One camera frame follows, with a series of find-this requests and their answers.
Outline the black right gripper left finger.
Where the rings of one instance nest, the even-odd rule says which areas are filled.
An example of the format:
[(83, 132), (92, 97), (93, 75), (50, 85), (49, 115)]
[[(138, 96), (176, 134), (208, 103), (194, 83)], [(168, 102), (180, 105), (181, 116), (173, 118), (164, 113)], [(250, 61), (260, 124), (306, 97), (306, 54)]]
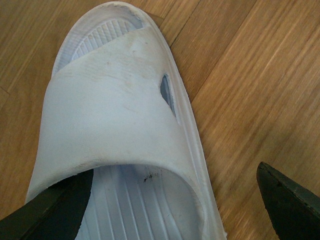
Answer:
[(68, 177), (0, 221), (2, 240), (74, 240), (86, 211), (94, 171)]

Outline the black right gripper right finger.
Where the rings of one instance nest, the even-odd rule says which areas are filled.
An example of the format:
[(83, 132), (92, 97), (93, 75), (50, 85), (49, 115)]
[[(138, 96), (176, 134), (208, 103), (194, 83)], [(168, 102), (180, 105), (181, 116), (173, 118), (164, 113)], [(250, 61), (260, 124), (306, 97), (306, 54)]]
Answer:
[(256, 179), (262, 200), (280, 240), (320, 238), (320, 198), (265, 162)]

